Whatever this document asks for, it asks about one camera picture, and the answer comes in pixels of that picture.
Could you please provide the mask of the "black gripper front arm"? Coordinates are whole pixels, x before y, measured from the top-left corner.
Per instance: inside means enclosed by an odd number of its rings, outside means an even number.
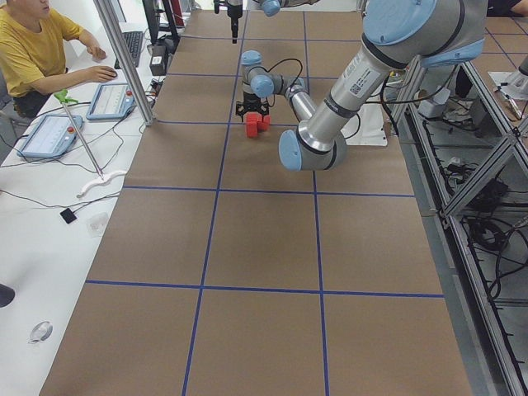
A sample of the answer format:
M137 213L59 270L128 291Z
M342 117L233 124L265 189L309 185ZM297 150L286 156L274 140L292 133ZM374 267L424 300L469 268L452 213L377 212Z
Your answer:
M249 112L256 112L262 116L269 115L269 101L254 93L243 92L243 100L236 102L235 115L243 118Z
M214 0L214 13L219 14L220 8L225 7L227 14L231 19L231 33L232 43L238 43L238 21L243 15L243 1L242 0Z

